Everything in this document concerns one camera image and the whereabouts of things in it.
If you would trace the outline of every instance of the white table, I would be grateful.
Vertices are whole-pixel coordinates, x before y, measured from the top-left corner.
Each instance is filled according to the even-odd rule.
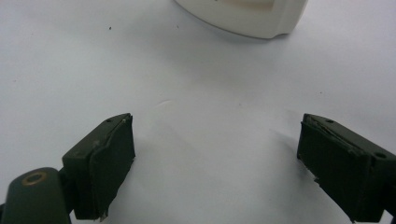
[[[136,158],[104,223],[348,223],[296,160],[300,121],[396,153],[395,11],[310,1],[291,35],[261,40],[172,0],[0,1],[0,202],[130,112]]]

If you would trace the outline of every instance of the screw hole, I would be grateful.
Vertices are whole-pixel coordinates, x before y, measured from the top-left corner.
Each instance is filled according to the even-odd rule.
[[[36,173],[26,176],[22,180],[22,184],[24,186],[31,186],[31,185],[35,185],[35,184],[45,180],[46,178],[47,178],[47,174],[45,172],[36,172]]]
[[[377,157],[379,157],[379,158],[382,158],[382,159],[385,159],[385,158],[387,157],[385,154],[380,153],[380,152],[376,152],[375,155],[376,155]]]

